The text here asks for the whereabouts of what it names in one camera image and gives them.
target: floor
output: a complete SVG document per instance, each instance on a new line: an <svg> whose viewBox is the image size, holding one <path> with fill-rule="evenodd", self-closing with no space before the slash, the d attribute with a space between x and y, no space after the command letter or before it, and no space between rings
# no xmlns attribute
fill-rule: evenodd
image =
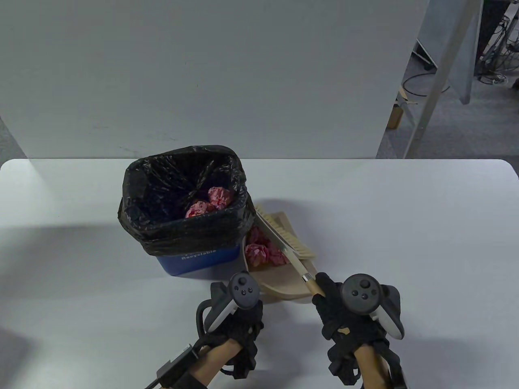
<svg viewBox="0 0 519 389"><path fill-rule="evenodd" d="M411 59L404 79L424 73ZM519 73L507 74L509 82L485 85L474 80L471 102L462 105L453 90L442 94L422 139L418 158L498 158L509 162L519 174L519 92L510 87ZM432 76L418 77L406 87L427 94ZM409 95L418 117L425 98ZM384 134L377 158L401 158L413 128L407 121ZM0 119L0 166L9 159L25 158L23 151Z"/></svg>

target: brush bristles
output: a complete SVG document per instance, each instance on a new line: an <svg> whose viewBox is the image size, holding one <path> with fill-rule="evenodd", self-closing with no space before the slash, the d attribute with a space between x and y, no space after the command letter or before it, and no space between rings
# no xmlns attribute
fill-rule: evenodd
<svg viewBox="0 0 519 389"><path fill-rule="evenodd" d="M272 226L272 228L278 234L280 234L283 237L283 239L286 240L288 244L290 244L291 248L296 252L296 255L299 259L315 258L315 254L308 247L301 243L301 241L294 235L292 235L285 229L281 228L281 226L269 214L263 211L263 209L259 205L257 205L255 208L256 212L259 213L261 217L264 218L264 220L267 223L269 223Z"/></svg>

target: dustpan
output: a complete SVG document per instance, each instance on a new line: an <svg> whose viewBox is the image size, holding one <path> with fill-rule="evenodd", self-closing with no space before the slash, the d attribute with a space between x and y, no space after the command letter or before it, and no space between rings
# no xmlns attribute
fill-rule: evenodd
<svg viewBox="0 0 519 389"><path fill-rule="evenodd" d="M285 212L273 213L270 216L277 224L274 227L284 229L296 237L294 229L292 228ZM256 280L256 282L258 282L258 285L264 293L282 300L293 300L311 296L305 282L291 264L270 266L260 269L249 269L247 261L245 260L244 248L245 238L243 239L240 257L245 263L245 267L250 272L250 275ZM301 262L312 276L317 272L312 263L313 258L300 258Z"/></svg>

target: black glove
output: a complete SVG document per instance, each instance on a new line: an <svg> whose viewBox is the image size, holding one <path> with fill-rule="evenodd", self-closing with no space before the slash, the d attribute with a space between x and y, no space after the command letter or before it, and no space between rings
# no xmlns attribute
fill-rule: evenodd
<svg viewBox="0 0 519 389"><path fill-rule="evenodd" d="M193 346L198 352L203 346L211 348L225 343L229 339L236 340L243 349L226 365L234 366L233 372L222 370L235 379L245 378L249 370L254 370L254 359L258 350L254 341L263 329L263 302L258 301L256 306L249 310L237 309L234 315L228 315L220 326L213 332L202 336Z"/></svg>
<svg viewBox="0 0 519 389"><path fill-rule="evenodd" d="M339 292L342 283L333 282L326 273L317 273L316 282L326 295L312 298L323 322L322 335L335 342L328 350L330 371L345 385L353 385L360 376L353 374L358 369L354 351L363 344L382 341L389 345L386 332L369 316L356 315L344 306Z"/></svg>

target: white wall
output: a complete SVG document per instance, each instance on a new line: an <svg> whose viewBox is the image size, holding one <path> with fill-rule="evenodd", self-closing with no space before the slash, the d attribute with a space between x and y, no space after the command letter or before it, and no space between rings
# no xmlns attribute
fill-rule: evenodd
<svg viewBox="0 0 519 389"><path fill-rule="evenodd" d="M374 157L428 0L2 0L29 157Z"/></svg>

